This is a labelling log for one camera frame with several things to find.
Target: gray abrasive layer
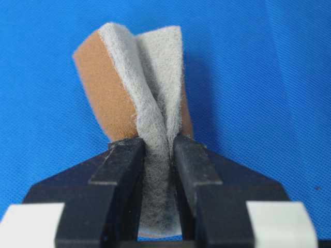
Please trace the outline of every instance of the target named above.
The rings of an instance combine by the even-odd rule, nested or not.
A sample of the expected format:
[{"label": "gray abrasive layer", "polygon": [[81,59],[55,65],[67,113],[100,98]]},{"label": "gray abrasive layer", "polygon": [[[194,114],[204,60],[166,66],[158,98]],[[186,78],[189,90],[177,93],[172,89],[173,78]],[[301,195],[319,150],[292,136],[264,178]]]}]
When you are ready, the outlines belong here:
[{"label": "gray abrasive layer", "polygon": [[143,50],[138,48],[136,38],[126,27],[107,23],[98,32],[122,79],[123,86],[132,98],[137,112],[138,135],[146,143],[139,233],[142,236],[153,235],[154,237],[180,234],[179,218],[175,212],[174,186],[170,176],[167,117],[164,118],[167,107],[160,101],[157,102],[155,95],[153,96],[153,93],[160,96],[165,94],[150,90],[160,81],[156,79],[155,84],[151,83],[153,80],[148,78],[150,74],[146,74],[148,70],[143,69],[145,66],[141,63]]},{"label": "gray abrasive layer", "polygon": [[137,45],[147,84],[164,116],[172,156],[173,141],[182,124],[182,32],[179,26],[146,32],[137,36]]}]

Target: blue background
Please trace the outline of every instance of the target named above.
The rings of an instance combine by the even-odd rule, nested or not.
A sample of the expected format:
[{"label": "blue background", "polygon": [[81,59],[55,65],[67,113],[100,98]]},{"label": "blue background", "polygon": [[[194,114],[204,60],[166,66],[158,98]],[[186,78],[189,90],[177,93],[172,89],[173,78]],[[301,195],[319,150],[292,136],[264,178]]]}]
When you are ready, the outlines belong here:
[{"label": "blue background", "polygon": [[107,148],[71,55],[108,21],[183,32],[196,140],[305,203],[331,238],[331,1],[0,1],[0,217]]}]

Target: sponge edge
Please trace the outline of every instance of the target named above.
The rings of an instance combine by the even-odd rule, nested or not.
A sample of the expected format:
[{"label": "sponge edge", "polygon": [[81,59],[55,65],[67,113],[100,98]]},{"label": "sponge edge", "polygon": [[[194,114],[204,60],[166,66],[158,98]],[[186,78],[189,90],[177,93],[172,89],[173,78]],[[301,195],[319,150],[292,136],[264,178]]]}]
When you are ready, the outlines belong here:
[{"label": "sponge edge", "polygon": [[73,59],[94,114],[107,136],[113,141],[137,136],[133,101],[98,32],[79,46]]},{"label": "sponge edge", "polygon": [[193,137],[180,27],[135,37],[126,27],[107,23],[92,33],[73,57],[107,136],[116,141],[139,135],[146,143],[139,235],[180,234],[170,175],[172,143],[180,131]]}]

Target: brown sponge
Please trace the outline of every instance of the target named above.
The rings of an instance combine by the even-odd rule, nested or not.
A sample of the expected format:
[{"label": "brown sponge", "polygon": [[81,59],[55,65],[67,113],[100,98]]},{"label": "brown sponge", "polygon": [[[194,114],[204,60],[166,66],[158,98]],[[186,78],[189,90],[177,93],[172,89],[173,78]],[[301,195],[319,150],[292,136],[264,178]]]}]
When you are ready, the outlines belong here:
[{"label": "brown sponge", "polygon": [[73,55],[97,120],[112,140],[138,136],[136,110],[97,31]]}]

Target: folded sponge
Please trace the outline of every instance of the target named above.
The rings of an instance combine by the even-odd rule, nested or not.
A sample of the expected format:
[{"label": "folded sponge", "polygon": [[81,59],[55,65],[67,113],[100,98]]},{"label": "folded sponge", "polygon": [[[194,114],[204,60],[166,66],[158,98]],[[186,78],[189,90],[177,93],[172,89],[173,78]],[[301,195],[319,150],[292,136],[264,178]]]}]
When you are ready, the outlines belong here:
[{"label": "folded sponge", "polygon": [[107,136],[116,141],[139,135],[146,143],[140,235],[180,234],[170,178],[172,143],[180,131],[193,136],[180,28],[135,37],[126,27],[107,23],[73,57]]}]

